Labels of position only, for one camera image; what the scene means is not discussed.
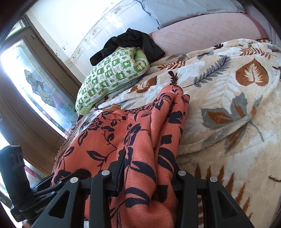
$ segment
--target beige leaf-patterned blanket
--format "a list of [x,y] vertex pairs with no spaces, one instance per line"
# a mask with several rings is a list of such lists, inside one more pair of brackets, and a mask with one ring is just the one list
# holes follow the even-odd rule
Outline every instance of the beige leaf-patterned blanket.
[[[179,85],[190,103],[178,164],[196,177],[216,176],[256,228],[269,227],[281,210],[280,73],[281,48],[247,39],[164,57],[137,85],[94,107],[69,142],[103,109],[134,109]],[[203,227],[200,198],[198,206]]]

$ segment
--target black garment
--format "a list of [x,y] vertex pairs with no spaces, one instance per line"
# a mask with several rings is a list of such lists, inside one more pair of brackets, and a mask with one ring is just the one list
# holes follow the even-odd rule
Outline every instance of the black garment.
[[117,37],[111,37],[105,43],[103,49],[90,58],[92,66],[97,65],[105,57],[112,54],[119,46],[143,48],[149,63],[157,61],[165,55],[165,52],[154,43],[148,34],[128,28],[125,33]]

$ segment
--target folded orange cloth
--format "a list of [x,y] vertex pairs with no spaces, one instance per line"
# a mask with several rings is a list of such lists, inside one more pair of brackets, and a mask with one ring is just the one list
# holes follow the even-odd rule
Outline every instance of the folded orange cloth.
[[[110,202],[112,227],[172,228],[177,198],[171,179],[189,96],[164,87],[151,103],[130,110],[104,111],[80,133],[61,158],[53,184],[79,168],[92,177],[125,150],[123,190]],[[89,199],[85,217],[89,218]]]

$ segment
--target person's hand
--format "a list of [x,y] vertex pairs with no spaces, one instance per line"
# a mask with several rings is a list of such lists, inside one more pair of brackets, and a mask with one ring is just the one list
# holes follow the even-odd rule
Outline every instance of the person's hand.
[[32,222],[29,222],[27,220],[22,221],[22,224],[23,224],[23,228],[31,228],[33,225]]

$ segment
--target light blue pillowcase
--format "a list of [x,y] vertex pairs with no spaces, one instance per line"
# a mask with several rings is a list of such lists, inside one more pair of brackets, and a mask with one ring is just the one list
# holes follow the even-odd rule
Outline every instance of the light blue pillowcase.
[[211,13],[244,13],[236,0],[136,0],[154,17],[159,29],[187,18]]

